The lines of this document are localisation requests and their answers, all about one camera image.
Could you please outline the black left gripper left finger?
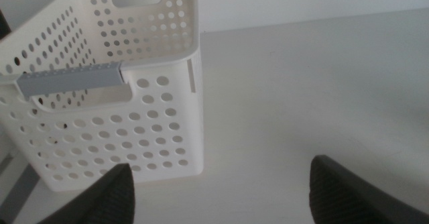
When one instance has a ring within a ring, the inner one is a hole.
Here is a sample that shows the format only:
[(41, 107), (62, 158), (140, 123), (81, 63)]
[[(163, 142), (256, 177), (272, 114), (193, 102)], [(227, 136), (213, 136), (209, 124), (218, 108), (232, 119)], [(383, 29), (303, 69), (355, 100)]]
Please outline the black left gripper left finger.
[(129, 164), (117, 164), (76, 198), (43, 219), (43, 224), (130, 224), (135, 188)]

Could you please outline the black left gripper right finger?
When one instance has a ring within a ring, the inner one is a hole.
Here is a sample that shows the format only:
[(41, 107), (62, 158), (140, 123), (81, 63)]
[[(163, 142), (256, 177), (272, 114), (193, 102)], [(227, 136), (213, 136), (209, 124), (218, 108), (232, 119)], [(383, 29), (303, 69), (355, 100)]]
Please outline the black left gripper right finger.
[(309, 205), (315, 223), (428, 224), (428, 214), (363, 180), (326, 155), (310, 166)]

